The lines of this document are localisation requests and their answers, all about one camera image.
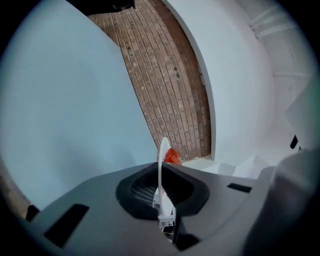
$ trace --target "red object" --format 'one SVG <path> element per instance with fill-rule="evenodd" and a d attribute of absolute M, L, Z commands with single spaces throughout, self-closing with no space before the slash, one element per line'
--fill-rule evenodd
<path fill-rule="evenodd" d="M 178 159 L 180 156 L 178 152 L 176 152 L 173 148 L 170 148 L 168 152 L 165 154 L 165 163 L 173 163 L 180 165 L 180 160 Z"/>

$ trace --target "brown tile floor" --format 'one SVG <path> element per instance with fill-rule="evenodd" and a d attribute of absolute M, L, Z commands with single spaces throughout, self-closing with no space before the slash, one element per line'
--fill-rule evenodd
<path fill-rule="evenodd" d="M 198 62 L 161 0 L 89 16 L 120 48 L 153 139 L 163 136 L 183 161 L 211 153 L 210 112 Z"/>

